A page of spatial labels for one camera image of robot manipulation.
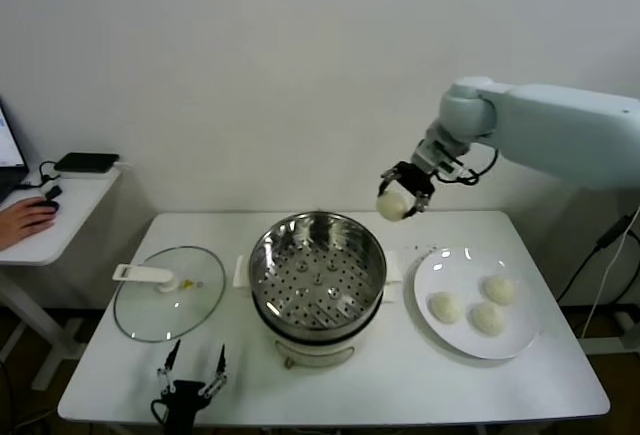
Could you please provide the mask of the person's hand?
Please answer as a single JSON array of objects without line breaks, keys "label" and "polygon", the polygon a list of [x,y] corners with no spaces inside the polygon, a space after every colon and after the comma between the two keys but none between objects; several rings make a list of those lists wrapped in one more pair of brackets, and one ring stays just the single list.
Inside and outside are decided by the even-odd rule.
[{"label": "person's hand", "polygon": [[54,224],[56,211],[43,205],[45,201],[43,197],[27,198],[1,210],[1,250],[41,233]]}]

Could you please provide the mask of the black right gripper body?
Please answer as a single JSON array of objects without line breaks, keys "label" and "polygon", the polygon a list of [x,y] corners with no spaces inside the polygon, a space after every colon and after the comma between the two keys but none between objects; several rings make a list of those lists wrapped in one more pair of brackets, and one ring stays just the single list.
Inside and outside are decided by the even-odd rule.
[{"label": "black right gripper body", "polygon": [[399,178],[395,181],[414,198],[418,193],[427,194],[430,198],[435,192],[431,182],[431,176],[423,172],[413,163],[400,161],[395,164],[398,167]]}]

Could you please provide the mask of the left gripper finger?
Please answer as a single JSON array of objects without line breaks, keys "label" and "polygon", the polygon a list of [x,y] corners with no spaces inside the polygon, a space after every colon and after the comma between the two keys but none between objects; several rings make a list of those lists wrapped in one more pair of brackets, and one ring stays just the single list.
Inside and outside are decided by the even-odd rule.
[{"label": "left gripper finger", "polygon": [[226,383],[226,347],[222,346],[219,353],[214,378],[209,383],[206,383],[204,387],[199,390],[198,394],[204,398],[213,398],[220,392],[220,390]]},{"label": "left gripper finger", "polygon": [[175,381],[174,381],[172,372],[173,372],[173,367],[177,358],[178,351],[180,349],[180,345],[181,345],[181,340],[178,339],[175,345],[173,346],[173,348],[170,350],[169,354],[167,355],[164,365],[157,370],[157,377],[160,382],[160,388],[161,388],[160,393],[162,395],[168,395],[169,393],[176,392],[176,386],[175,386]]}]

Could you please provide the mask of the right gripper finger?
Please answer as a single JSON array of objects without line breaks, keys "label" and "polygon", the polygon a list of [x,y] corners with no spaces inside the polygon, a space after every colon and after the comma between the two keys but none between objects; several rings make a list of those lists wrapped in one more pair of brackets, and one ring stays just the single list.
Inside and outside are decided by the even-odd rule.
[{"label": "right gripper finger", "polygon": [[381,175],[381,182],[378,187],[378,194],[383,195],[389,188],[389,186],[399,178],[398,167],[396,165],[387,169]]},{"label": "right gripper finger", "polygon": [[419,213],[424,213],[429,206],[430,196],[418,193],[414,198],[413,205],[405,212],[404,217],[410,218]]}]

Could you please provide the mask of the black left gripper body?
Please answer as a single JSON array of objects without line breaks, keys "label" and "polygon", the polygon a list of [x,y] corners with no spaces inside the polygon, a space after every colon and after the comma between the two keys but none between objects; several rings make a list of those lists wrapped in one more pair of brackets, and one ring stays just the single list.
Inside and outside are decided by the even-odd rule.
[{"label": "black left gripper body", "polygon": [[196,415],[209,405],[205,388],[204,382],[175,382],[175,391],[170,392],[166,400],[165,434],[188,435],[193,432]]}]

